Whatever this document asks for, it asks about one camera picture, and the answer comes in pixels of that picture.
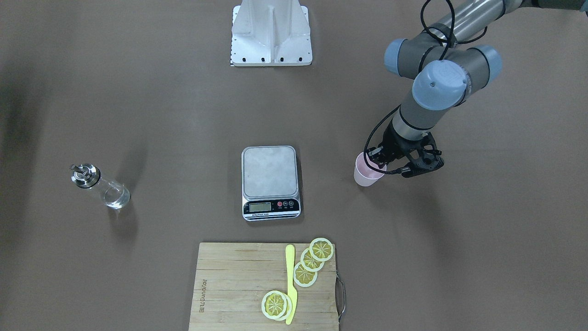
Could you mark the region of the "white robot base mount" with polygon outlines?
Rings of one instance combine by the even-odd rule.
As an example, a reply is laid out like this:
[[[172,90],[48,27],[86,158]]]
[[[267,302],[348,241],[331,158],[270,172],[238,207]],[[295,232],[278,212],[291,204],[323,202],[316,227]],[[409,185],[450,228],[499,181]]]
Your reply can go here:
[[[309,9],[298,0],[243,0],[233,7],[230,65],[281,67],[312,62]]]

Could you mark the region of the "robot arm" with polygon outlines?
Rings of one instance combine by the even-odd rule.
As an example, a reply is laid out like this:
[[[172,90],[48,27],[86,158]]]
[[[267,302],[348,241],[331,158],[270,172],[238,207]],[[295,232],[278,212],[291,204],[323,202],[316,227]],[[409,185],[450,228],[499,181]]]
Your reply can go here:
[[[359,155],[358,166],[378,176],[400,174],[410,178],[444,166],[432,128],[449,109],[485,88],[502,71],[503,61],[492,46],[459,50],[481,39],[488,26],[521,7],[587,12],[585,0],[467,0],[447,16],[428,25],[412,39],[393,40],[384,53],[384,65],[413,85],[405,100],[384,116],[389,124],[382,142]]]

